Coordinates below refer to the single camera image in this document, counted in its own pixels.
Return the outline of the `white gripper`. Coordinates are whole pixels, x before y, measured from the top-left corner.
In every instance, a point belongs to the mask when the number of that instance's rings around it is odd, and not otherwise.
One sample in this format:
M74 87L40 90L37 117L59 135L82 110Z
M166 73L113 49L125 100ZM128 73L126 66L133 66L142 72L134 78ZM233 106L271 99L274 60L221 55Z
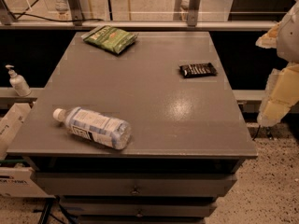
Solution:
M255 45L277 48L278 57L290 62L282 70L272 70L259 108L258 123L273 127L299 102L299 1Z

